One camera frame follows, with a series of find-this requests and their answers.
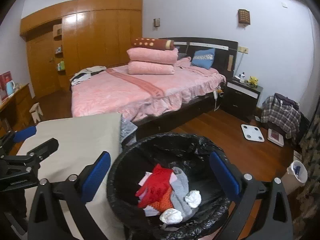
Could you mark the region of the white tissue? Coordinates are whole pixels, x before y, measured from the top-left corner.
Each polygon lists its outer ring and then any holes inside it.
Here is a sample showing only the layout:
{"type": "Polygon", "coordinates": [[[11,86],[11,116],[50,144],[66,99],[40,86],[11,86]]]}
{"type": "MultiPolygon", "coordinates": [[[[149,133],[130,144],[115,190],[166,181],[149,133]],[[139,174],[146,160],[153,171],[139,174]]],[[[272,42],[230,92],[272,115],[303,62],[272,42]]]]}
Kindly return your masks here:
{"type": "Polygon", "coordinates": [[[184,201],[190,208],[195,209],[199,207],[202,202],[202,197],[199,190],[191,190],[184,198],[184,201]]]}

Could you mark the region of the grey sock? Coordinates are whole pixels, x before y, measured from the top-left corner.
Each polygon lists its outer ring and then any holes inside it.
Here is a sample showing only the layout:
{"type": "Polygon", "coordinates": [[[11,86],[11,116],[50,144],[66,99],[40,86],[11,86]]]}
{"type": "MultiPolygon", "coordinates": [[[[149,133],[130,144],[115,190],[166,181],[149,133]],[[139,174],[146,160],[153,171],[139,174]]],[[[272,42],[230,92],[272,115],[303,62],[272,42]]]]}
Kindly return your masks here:
{"type": "Polygon", "coordinates": [[[183,170],[179,167],[173,167],[172,170],[173,173],[170,178],[172,193],[170,200],[173,207],[181,212],[183,221],[186,221],[193,215],[192,208],[184,199],[189,193],[189,181],[183,170]]]}

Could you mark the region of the white paper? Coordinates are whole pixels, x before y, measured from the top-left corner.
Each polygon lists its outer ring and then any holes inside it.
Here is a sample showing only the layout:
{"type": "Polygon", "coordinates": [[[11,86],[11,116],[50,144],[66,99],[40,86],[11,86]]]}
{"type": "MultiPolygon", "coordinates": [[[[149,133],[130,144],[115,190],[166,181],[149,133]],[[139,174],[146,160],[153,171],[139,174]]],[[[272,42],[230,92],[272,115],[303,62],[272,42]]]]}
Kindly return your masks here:
{"type": "Polygon", "coordinates": [[[167,225],[179,224],[183,220],[181,211],[174,208],[165,210],[159,217],[160,221],[167,225]]]}

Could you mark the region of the orange bubble wrap sheet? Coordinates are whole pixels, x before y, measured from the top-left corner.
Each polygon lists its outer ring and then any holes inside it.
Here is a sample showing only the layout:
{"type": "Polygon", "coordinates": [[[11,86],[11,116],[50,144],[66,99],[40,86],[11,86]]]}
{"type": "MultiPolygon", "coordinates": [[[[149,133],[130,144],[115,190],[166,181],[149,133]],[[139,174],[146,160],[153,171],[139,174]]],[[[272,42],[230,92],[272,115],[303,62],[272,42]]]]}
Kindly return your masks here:
{"type": "Polygon", "coordinates": [[[170,199],[171,193],[172,193],[172,188],[169,187],[166,193],[163,194],[162,198],[159,201],[151,203],[149,206],[153,207],[155,210],[159,212],[164,212],[167,209],[173,208],[174,206],[170,199]]]}

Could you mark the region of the red sock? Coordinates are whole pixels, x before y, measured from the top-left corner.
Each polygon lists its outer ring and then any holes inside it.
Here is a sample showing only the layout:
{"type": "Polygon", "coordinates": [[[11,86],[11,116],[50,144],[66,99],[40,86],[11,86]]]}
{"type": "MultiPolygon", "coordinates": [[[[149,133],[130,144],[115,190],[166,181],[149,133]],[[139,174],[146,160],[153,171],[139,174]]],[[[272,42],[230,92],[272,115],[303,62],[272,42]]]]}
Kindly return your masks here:
{"type": "Polygon", "coordinates": [[[152,174],[146,179],[144,184],[136,192],[135,196],[140,199],[139,208],[145,208],[148,205],[159,202],[170,188],[170,178],[173,170],[163,168],[157,164],[152,174]]]}

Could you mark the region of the pink sock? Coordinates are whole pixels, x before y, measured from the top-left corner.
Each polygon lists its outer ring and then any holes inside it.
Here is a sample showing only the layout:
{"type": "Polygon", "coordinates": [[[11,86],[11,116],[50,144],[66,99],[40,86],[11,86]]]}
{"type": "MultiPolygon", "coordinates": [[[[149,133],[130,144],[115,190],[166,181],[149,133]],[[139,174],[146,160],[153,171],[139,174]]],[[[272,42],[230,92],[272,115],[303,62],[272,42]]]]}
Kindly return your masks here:
{"type": "Polygon", "coordinates": [[[138,185],[140,189],[136,192],[136,197],[140,201],[150,203],[159,201],[166,193],[170,185],[170,178],[173,172],[146,172],[138,185]]]}

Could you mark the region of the black lined trash bin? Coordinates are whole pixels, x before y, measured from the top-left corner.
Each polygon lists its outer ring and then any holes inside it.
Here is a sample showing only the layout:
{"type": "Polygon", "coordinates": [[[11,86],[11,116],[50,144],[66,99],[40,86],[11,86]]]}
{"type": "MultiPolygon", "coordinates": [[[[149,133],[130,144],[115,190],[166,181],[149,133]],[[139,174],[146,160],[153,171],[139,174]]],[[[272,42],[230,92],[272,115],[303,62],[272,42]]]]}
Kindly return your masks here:
{"type": "Polygon", "coordinates": [[[207,137],[163,133],[123,150],[107,200],[126,239],[200,239],[225,223],[241,186],[223,150],[207,137]]]}

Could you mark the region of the wooden sideboard desk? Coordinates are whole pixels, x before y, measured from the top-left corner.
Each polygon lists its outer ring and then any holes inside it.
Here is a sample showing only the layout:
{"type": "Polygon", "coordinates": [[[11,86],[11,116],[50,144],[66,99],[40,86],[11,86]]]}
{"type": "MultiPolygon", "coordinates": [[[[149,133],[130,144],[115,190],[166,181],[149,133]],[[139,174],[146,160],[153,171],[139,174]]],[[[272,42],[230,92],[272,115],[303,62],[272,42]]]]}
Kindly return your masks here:
{"type": "Polygon", "coordinates": [[[20,131],[33,123],[29,110],[34,104],[29,85],[23,85],[1,104],[1,137],[8,131],[20,131]]]}

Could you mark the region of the red framed picture on floor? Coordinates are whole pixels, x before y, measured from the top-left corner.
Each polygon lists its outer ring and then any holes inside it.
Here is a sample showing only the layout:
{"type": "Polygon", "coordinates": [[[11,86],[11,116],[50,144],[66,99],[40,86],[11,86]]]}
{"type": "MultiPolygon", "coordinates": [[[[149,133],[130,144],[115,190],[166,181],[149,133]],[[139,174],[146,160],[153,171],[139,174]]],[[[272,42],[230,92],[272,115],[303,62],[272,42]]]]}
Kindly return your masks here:
{"type": "Polygon", "coordinates": [[[268,129],[267,138],[269,141],[271,141],[272,143],[274,143],[280,147],[284,146],[283,136],[279,132],[277,132],[273,129],[270,129],[270,128],[268,129]]]}

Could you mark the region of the pink covered bed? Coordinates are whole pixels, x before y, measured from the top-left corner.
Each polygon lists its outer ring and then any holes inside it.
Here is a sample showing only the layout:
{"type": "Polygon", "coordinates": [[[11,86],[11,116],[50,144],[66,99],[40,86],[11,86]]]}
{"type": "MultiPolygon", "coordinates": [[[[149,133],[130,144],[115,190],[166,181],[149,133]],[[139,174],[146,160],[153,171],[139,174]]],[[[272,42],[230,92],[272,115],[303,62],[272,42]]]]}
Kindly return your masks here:
{"type": "Polygon", "coordinates": [[[226,81],[215,68],[193,66],[189,57],[178,60],[172,75],[130,75],[127,70],[128,66],[110,68],[72,86],[72,116],[120,113],[131,122],[157,118],[226,81]]]}

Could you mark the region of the yellow plush toy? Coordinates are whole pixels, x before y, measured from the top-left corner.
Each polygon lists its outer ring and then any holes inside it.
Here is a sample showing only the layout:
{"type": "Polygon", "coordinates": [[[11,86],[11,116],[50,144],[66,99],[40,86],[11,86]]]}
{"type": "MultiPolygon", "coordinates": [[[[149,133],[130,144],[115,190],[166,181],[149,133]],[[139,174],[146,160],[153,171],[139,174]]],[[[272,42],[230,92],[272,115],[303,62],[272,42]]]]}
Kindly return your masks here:
{"type": "Polygon", "coordinates": [[[254,87],[254,88],[258,87],[258,78],[255,76],[250,76],[247,82],[251,87],[254,87]]]}

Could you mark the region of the lower pink pillow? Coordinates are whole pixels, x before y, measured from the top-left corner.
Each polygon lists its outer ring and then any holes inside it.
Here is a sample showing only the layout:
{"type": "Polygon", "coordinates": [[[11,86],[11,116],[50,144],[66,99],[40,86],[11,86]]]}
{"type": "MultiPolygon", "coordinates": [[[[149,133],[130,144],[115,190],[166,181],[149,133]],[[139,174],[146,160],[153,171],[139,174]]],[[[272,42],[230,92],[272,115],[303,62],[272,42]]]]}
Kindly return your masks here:
{"type": "Polygon", "coordinates": [[[131,61],[128,64],[127,72],[130,75],[174,75],[175,69],[169,64],[131,61]]]}

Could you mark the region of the blue cushion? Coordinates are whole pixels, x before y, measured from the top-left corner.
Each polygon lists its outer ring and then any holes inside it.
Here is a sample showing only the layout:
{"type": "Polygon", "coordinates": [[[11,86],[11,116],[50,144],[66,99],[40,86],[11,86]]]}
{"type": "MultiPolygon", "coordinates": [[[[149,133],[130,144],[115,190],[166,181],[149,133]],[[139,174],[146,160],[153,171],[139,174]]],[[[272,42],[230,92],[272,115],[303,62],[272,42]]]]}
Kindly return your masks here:
{"type": "Polygon", "coordinates": [[[209,70],[215,59],[215,48],[195,51],[191,64],[209,70]]]}

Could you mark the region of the upper pink pillow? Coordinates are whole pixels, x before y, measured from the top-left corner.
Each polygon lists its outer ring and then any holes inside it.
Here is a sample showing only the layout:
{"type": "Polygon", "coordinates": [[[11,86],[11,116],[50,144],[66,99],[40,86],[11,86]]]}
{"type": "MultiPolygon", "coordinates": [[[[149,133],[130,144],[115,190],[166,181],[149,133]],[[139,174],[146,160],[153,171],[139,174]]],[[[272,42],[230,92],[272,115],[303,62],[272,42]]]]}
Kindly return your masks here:
{"type": "Polygon", "coordinates": [[[178,49],[156,50],[149,48],[131,48],[127,50],[127,54],[131,61],[175,64],[178,58],[178,49]]]}

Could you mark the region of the right wall lamp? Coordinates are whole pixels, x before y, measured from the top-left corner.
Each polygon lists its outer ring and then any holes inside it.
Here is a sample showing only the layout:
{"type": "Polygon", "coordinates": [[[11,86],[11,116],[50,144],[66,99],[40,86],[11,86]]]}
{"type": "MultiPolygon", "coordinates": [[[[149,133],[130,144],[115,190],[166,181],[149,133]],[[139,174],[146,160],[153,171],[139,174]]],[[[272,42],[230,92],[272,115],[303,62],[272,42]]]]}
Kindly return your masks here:
{"type": "Polygon", "coordinates": [[[250,12],[246,9],[238,10],[238,23],[244,26],[248,26],[251,24],[250,12]]]}

